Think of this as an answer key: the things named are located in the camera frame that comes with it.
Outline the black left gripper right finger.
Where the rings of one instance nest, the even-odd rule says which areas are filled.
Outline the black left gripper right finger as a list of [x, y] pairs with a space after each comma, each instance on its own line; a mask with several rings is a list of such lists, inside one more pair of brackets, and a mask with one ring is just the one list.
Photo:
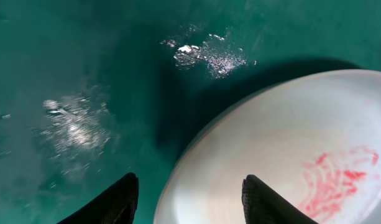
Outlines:
[[255, 175], [242, 182], [246, 224], [318, 224]]

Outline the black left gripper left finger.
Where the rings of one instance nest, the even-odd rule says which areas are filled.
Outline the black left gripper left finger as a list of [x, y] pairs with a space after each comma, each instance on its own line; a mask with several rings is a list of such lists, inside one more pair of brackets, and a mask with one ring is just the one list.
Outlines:
[[58, 224], [132, 224], [138, 198], [139, 179], [129, 172]]

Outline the light blue plate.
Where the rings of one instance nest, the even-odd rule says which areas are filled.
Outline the light blue plate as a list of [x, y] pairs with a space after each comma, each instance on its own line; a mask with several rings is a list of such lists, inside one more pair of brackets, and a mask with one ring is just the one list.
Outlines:
[[155, 223], [244, 223], [256, 175], [318, 223], [381, 223], [381, 72], [336, 70], [248, 96], [192, 140]]

